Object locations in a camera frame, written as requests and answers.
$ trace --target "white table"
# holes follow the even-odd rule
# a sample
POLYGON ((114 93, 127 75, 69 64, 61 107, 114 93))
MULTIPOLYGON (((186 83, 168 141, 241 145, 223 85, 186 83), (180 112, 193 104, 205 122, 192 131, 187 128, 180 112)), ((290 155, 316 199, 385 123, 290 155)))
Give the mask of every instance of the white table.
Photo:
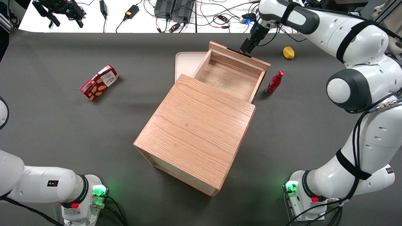
MULTIPOLYGON (((138 4, 140 0, 104 0, 107 9, 108 9, 108 17, 106 22, 106 33, 115 33, 117 26, 120 24, 124 17, 124 13, 133 5, 138 4)), ((92 0, 76 0, 77 3, 86 3, 89 4, 92 0)), ((140 4, 138 4, 139 12, 131 19, 125 21, 120 28, 118 29, 119 33, 158 33, 156 30, 156 18, 154 15, 154 8, 152 5, 155 5, 156 0, 143 0, 140 4)), ((240 4, 241 6, 230 9, 230 12, 236 16, 241 16, 246 14, 249 11, 250 6, 251 9, 254 6, 257 6, 258 3, 251 3, 249 0, 226 0, 225 2, 214 2, 211 0, 197 0, 196 6, 197 8, 197 32, 198 33, 228 33, 229 29, 221 29, 215 28, 212 26, 200 26, 208 24, 212 21, 213 17, 202 17, 205 16, 216 15, 228 13, 228 11, 222 12, 226 8, 231 8, 240 4)), ((19 29, 31 32, 60 32, 60 33, 102 33, 103 32, 103 24, 105 19, 103 18, 100 12, 99 0, 94 0, 89 6, 85 4, 79 4, 84 8, 87 15, 85 19, 82 20, 84 27, 80 28, 75 21, 69 21, 65 15, 56 14, 57 19, 60 21, 60 27, 53 25, 51 29, 49 29, 50 20, 46 17, 41 17, 39 13, 36 11, 32 4, 29 5, 27 12, 25 13, 24 19, 19 27, 19 29)), ((182 33, 195 33, 195 13, 193 12, 191 15, 190 24, 187 24, 183 29, 182 33)), ((166 20, 159 18, 158 20, 159 27, 163 30, 166 26, 166 20)), ((249 32, 252 25, 244 25, 238 23, 238 20, 232 18, 230 20, 230 32, 231 33, 245 33, 249 32)), ((170 20, 167 25, 167 30, 176 24, 170 20)), ((220 27, 222 25, 218 25, 212 23, 212 25, 216 27, 220 27)), ((289 27, 283 27, 288 33, 297 33, 296 30, 293 30, 289 27)), ((274 33, 276 30, 271 29, 270 33, 274 33)))

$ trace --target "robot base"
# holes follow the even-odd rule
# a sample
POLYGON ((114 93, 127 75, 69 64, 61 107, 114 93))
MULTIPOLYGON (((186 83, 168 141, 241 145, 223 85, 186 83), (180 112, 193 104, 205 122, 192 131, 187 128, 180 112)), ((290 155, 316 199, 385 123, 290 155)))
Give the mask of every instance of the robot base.
MULTIPOLYGON (((293 193, 287 193, 286 186, 283 185, 283 188, 286 192, 287 196, 287 202, 289 204, 290 210, 293 214, 294 217, 297 215, 301 214, 303 211, 310 209, 311 207, 314 207, 316 205, 324 204, 327 203, 327 200, 323 202, 315 202, 313 203, 311 201, 311 198, 307 196, 305 193, 303 186, 301 185, 302 183, 302 177, 305 171, 296 171, 290 176, 290 181, 297 181, 299 186, 293 193)), ((327 209, 327 206, 322 206, 322 207, 317 207, 314 208, 305 214, 301 215, 298 217, 295 221, 309 221, 309 220, 314 220, 320 215, 323 215, 327 209)))
POLYGON ((104 198, 93 195, 92 187, 102 185, 95 175, 85 175, 88 180, 88 193, 78 209, 64 209, 62 215, 64 225, 67 226, 94 226, 98 220, 100 209, 91 208, 92 203, 104 203, 104 198))

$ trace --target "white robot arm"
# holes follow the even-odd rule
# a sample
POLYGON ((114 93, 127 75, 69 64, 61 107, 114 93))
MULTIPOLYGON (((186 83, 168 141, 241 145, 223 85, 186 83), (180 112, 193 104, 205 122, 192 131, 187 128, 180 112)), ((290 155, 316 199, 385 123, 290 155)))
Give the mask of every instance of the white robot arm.
MULTIPOLYGON (((243 16, 243 21, 250 17, 243 16)), ((351 195, 391 185, 395 176, 388 163, 402 145, 402 105, 396 97, 402 87, 402 68, 384 53, 389 44, 400 43, 400 37, 390 37, 389 32, 370 21, 284 0, 261 0, 258 14, 252 19, 255 23, 251 37, 240 48, 243 53, 250 53, 279 23, 298 30, 346 66, 327 82, 330 100, 349 113, 361 113, 360 134, 354 129, 346 144, 324 166, 296 171, 284 186, 296 220, 323 220, 320 216, 326 211, 323 204, 327 198, 347 201, 351 195), (373 105, 378 107, 368 113, 373 105)))
MULTIPOLYGON (((0 129, 9 111, 0 97, 0 129)), ((59 167, 25 166, 17 156, 0 150, 0 201, 21 203, 59 202, 64 223, 73 226, 95 225, 104 206, 107 188, 94 175, 77 175, 59 167)))

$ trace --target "white tray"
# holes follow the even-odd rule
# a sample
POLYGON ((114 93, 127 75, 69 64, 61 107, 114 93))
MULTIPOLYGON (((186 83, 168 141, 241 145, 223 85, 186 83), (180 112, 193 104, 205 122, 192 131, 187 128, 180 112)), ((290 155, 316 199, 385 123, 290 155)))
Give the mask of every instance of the white tray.
POLYGON ((176 54, 176 69, 174 73, 174 82, 185 74, 193 77, 195 70, 204 59, 207 52, 180 52, 176 54))

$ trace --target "wooden box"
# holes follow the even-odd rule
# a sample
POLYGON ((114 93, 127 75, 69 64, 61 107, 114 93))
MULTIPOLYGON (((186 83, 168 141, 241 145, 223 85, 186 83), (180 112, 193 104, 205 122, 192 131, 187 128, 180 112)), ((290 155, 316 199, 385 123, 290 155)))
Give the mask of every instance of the wooden box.
POLYGON ((248 125, 269 64, 216 43, 193 77, 181 75, 134 142, 155 167, 215 196, 248 125))

